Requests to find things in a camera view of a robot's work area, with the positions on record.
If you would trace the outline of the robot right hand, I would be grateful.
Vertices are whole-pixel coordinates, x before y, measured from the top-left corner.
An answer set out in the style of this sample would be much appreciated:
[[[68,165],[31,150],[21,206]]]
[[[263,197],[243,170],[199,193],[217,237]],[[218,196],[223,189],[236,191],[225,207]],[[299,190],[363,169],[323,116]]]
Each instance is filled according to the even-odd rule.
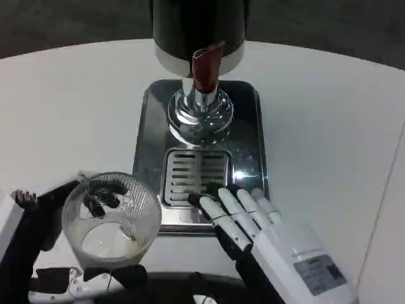
[[[265,302],[358,303],[315,231],[284,221],[261,189],[210,183],[187,201],[212,225],[244,284]]]

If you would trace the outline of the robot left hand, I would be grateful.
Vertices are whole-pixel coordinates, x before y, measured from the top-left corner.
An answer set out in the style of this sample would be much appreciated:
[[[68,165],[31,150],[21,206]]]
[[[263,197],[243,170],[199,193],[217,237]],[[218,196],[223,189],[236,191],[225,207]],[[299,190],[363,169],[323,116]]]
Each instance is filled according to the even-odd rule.
[[[16,189],[1,202],[1,303],[92,303],[146,285],[141,265],[34,269],[56,243],[65,199],[83,179],[74,175],[40,196]]]

